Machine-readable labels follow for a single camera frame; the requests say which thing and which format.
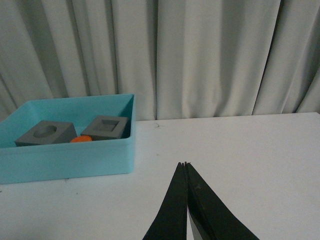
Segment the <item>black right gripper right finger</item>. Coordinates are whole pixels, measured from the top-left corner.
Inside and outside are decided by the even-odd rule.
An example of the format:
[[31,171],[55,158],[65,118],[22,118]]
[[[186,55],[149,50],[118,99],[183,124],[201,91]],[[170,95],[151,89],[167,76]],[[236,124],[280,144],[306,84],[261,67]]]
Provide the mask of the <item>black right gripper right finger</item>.
[[191,163],[186,164],[188,209],[200,236],[206,240],[257,240],[223,203]]

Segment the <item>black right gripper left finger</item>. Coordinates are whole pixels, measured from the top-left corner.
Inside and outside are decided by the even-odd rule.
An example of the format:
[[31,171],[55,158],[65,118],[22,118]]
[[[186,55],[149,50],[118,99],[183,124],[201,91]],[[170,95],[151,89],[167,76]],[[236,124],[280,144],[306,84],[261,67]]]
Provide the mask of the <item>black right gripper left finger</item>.
[[187,238],[188,180],[185,166],[178,163],[159,211],[144,235],[145,240]]

